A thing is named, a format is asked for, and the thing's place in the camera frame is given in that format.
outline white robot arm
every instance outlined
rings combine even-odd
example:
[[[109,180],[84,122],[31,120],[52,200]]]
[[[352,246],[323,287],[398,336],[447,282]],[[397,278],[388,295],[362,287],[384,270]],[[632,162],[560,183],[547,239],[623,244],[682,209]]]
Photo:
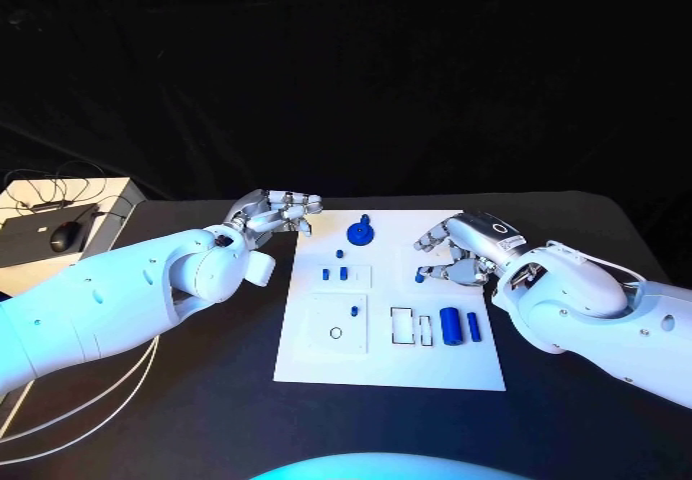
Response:
[[[530,248],[488,213],[450,217],[414,247],[429,252],[447,238],[455,263],[419,273],[478,286],[495,273],[493,303],[535,347],[579,353],[616,378],[692,408],[692,291],[646,281],[561,243]],[[599,264],[635,281],[619,282]]]
[[[87,258],[0,303],[0,394],[52,371],[114,355],[224,302],[243,280],[266,286],[274,231],[310,235],[322,198],[257,190],[224,223]]]

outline robotic hand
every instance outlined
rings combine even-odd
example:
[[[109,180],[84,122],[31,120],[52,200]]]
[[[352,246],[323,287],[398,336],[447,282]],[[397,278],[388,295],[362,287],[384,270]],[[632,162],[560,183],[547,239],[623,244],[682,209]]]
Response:
[[[692,408],[692,291],[558,242],[531,248],[502,220],[462,212],[414,244],[430,252],[449,239],[452,265],[419,269],[424,277],[482,286],[498,276],[493,303],[548,353],[570,350],[616,378]],[[597,265],[629,274],[620,283]]]
[[[220,225],[87,258],[0,303],[0,394],[70,365],[114,355],[224,302],[247,279],[266,286],[273,232],[310,235],[322,198],[256,190]]]

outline white cable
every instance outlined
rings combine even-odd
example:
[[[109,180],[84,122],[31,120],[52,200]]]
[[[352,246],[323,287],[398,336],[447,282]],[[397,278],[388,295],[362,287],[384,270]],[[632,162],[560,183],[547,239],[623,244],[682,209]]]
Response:
[[[136,372],[137,368],[140,368],[140,365],[143,364],[145,360],[147,359],[147,356],[149,356],[149,353],[152,352],[152,348],[155,348],[155,342],[158,341],[158,338],[155,338],[155,340],[152,341],[152,343],[149,344],[149,348],[147,348],[147,351],[145,352],[145,355],[142,356],[139,362],[135,364],[135,367],[130,369],[130,371],[126,373],[126,375],[123,376],[123,378],[113,384],[113,386],[109,388],[109,390],[106,390],[104,393],[101,393],[101,395],[98,395],[97,397],[94,397],[87,403],[84,403],[83,405],[80,405],[80,407],[77,407],[74,410],[71,410],[68,413],[65,413],[64,415],[61,415],[58,418],[54,418],[54,420],[51,420],[49,422],[41,424],[39,426],[34,427],[32,429],[26,430],[25,432],[21,432],[21,433],[16,433],[15,435],[11,435],[5,438],[0,438],[0,443],[5,443],[5,442],[9,442],[11,440],[16,440],[18,438],[22,438],[25,437],[26,435],[31,435],[32,433],[36,433],[39,430],[44,430],[45,428],[48,428],[51,425],[57,424],[60,421],[65,420],[71,415],[74,415],[77,412],[80,412],[81,410],[84,410],[90,405],[93,405],[94,403],[97,403],[114,390],[116,388],[119,388],[120,384],[130,378],[130,376],[133,375],[133,373]]]
[[[58,448],[54,448],[52,450],[48,450],[42,453],[38,453],[36,455],[32,455],[29,457],[15,458],[12,460],[3,460],[3,461],[0,461],[0,466],[11,465],[11,464],[19,463],[19,462],[26,462],[28,460],[35,460],[36,458],[45,457],[47,455],[51,455],[52,453],[60,452],[62,449],[68,448],[77,442],[84,440],[109,423],[109,421],[120,413],[123,408],[126,408],[126,405],[129,404],[130,400],[133,399],[135,394],[137,393],[137,390],[140,389],[142,384],[145,383],[145,379],[147,378],[147,374],[149,374],[149,369],[152,368],[152,363],[155,361],[156,349],[159,347],[159,336],[155,337],[155,340],[152,341],[152,346],[153,346],[152,357],[149,358],[147,368],[146,368],[145,373],[142,375],[137,386],[135,387],[133,392],[130,393],[130,396],[126,398],[126,401],[120,404],[120,407],[116,409],[116,411],[111,413],[111,415],[109,415],[106,420],[84,435],[77,437],[74,440],[71,440],[68,443],[61,445]]]

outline blue knob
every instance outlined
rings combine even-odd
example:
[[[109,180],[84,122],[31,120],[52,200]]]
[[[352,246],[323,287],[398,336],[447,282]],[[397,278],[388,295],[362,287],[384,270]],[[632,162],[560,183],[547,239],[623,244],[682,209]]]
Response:
[[[362,247],[372,242],[375,230],[371,227],[371,217],[367,214],[361,217],[361,222],[355,223],[346,231],[346,238],[354,245]]]

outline computer mouse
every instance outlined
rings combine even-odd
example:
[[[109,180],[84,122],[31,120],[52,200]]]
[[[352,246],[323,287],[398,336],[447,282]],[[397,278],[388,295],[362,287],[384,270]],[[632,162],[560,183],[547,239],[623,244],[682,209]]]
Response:
[[[65,222],[51,235],[51,248],[54,252],[64,252],[75,243],[77,234],[83,226],[78,222]]]

